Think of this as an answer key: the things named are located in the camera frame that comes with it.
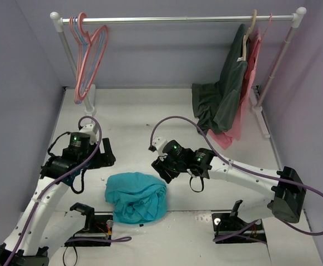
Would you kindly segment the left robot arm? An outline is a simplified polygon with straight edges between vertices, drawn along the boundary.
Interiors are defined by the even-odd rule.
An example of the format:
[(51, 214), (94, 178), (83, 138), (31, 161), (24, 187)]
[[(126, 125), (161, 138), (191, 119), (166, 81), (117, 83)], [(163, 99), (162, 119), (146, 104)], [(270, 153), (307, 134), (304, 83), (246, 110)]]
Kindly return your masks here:
[(113, 166), (116, 159), (108, 138), (92, 132), (72, 132), (62, 155), (50, 155), (40, 172), (34, 195), (12, 233), (0, 245), (0, 265), (48, 265), (51, 257), (78, 232), (92, 233), (95, 209), (73, 204), (63, 219), (47, 229), (56, 206), (75, 177), (87, 170)]

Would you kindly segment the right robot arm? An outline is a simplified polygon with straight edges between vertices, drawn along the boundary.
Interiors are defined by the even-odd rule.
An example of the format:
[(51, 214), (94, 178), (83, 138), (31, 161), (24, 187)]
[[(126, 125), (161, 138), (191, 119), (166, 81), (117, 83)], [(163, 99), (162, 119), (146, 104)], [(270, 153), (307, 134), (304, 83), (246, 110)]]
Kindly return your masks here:
[(252, 166), (242, 163), (237, 168), (231, 159), (223, 162), (212, 150), (199, 148), (193, 151), (173, 144), (158, 152), (152, 168), (166, 183), (181, 173), (188, 173), (191, 178), (227, 181), (260, 193), (259, 199), (240, 198), (234, 204), (234, 214), (246, 223), (268, 217), (292, 224), (300, 220), (306, 189), (291, 167), (263, 171), (262, 175), (270, 175), (265, 178), (258, 176)]

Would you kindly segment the teal t shirt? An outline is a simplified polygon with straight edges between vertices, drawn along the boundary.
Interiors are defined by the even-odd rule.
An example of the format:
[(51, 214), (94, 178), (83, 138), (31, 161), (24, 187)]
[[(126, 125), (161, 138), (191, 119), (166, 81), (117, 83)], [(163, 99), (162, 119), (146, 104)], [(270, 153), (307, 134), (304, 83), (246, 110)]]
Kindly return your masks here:
[(126, 172), (107, 179), (105, 201), (113, 205), (113, 219), (144, 224), (163, 218), (168, 210), (166, 183), (153, 175)]

